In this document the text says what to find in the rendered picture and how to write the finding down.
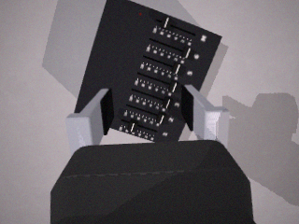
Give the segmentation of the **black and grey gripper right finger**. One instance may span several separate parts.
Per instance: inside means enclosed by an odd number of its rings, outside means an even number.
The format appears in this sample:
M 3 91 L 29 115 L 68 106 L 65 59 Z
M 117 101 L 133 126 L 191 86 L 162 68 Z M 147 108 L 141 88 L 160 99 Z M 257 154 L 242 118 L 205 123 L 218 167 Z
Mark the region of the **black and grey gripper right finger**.
M 198 140 L 216 140 L 227 149 L 230 111 L 214 106 L 193 85 L 181 85 L 181 114 Z

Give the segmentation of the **black lighting desk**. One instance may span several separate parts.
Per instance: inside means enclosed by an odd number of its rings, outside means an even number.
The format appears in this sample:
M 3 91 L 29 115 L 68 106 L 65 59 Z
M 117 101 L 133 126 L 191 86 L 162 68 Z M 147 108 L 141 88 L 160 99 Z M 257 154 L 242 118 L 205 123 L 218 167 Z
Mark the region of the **black lighting desk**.
M 178 141 L 186 124 L 181 85 L 201 90 L 221 38 L 130 0 L 107 0 L 74 113 L 112 89 L 111 129 Z

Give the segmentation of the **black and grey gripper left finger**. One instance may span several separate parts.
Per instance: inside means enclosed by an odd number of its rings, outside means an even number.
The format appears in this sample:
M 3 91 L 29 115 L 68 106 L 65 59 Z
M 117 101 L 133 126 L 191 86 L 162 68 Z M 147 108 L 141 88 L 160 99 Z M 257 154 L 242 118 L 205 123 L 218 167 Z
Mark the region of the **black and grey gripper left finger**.
M 80 113 L 65 118 L 71 157 L 80 147 L 100 145 L 113 119 L 112 89 L 101 89 Z

